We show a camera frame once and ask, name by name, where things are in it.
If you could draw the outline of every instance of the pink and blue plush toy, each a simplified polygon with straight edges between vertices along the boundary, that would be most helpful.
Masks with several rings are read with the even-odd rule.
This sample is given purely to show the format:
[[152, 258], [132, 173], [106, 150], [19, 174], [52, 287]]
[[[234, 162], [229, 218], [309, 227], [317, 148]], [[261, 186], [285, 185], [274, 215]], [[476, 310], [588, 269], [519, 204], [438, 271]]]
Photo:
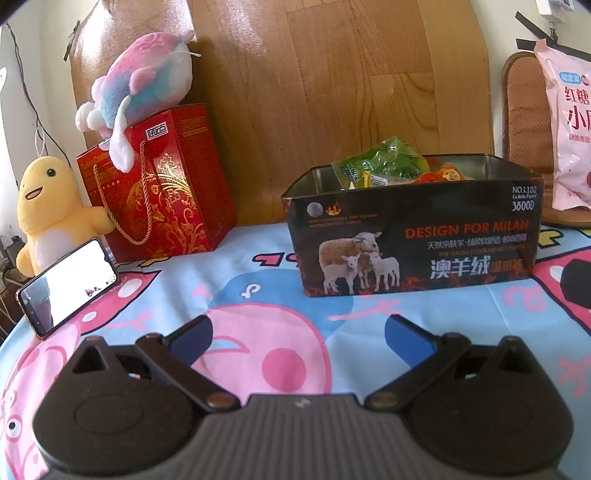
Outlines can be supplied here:
[[187, 43], [193, 37], [190, 31], [180, 37], [157, 32], [138, 38], [107, 75], [95, 80], [94, 102], [84, 103], [76, 112], [78, 130], [111, 138], [109, 156], [118, 170], [127, 173], [134, 165], [125, 129], [177, 105], [189, 92], [193, 74]]

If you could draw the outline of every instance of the pink snack bag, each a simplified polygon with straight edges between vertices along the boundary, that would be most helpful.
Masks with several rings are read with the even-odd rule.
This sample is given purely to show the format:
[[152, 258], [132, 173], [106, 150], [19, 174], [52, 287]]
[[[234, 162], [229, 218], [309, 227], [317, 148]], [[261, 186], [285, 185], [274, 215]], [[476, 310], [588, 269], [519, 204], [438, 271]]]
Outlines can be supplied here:
[[591, 209], [591, 63], [535, 45], [552, 114], [554, 196], [552, 207]]

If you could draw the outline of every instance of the yellow plush toy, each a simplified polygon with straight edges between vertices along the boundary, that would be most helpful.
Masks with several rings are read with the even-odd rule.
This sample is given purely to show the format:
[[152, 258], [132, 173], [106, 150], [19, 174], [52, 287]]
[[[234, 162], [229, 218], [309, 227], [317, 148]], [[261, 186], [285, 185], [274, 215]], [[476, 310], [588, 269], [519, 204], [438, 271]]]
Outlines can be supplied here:
[[39, 275], [79, 245], [115, 228], [103, 207], [82, 205], [73, 172], [54, 157], [38, 158], [25, 170], [17, 216], [27, 234], [17, 267], [27, 277]]

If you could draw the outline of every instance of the smartphone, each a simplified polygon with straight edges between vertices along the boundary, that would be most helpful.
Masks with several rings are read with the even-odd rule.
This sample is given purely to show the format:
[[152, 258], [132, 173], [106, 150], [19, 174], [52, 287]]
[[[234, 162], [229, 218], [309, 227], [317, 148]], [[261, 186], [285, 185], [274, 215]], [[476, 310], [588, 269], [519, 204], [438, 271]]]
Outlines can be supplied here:
[[97, 238], [89, 240], [17, 291], [17, 302], [35, 334], [46, 338], [119, 282]]

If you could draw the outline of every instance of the flame icon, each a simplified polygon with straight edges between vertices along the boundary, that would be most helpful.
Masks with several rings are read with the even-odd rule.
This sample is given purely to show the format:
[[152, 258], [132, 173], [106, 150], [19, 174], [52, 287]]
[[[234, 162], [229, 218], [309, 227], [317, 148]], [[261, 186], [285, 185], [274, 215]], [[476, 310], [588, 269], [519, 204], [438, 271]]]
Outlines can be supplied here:
[[326, 213], [328, 213], [329, 215], [332, 215], [332, 216], [338, 215], [340, 213], [339, 202], [335, 202], [335, 204], [332, 207], [328, 207], [326, 209]]

